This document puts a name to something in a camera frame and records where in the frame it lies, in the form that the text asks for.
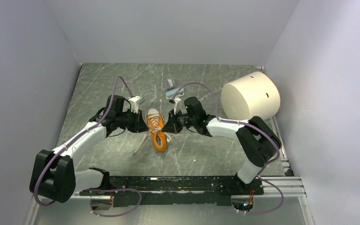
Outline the orange canvas sneaker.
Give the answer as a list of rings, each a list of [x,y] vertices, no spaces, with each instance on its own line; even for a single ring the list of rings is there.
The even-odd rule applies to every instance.
[[[167,150],[168,138],[162,131],[165,126],[162,113],[156,108],[149,108],[146,111],[146,122],[151,132],[155,152],[164,153]]]

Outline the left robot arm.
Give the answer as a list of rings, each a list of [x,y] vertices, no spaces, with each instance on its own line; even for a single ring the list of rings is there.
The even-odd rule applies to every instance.
[[[113,188],[108,171],[91,167],[76,172],[83,156],[94,146],[120,128],[132,133],[147,132],[139,104],[141,96],[129,99],[110,95],[106,106],[89,119],[75,136],[53,150],[41,150],[37,155],[30,179],[30,192],[55,202],[64,203],[73,193],[93,189],[99,195]]]

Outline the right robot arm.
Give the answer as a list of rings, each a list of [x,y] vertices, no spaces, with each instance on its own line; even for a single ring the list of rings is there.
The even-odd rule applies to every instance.
[[[246,194],[252,188],[252,181],[272,161],[279,158],[282,143],[261,117],[249,120],[226,120],[207,114],[201,102],[195,97],[184,101],[186,113],[172,109],[162,131],[177,134],[183,128],[194,127],[197,133],[212,137],[220,136],[238,140],[247,157],[239,169],[234,188],[239,194]]]

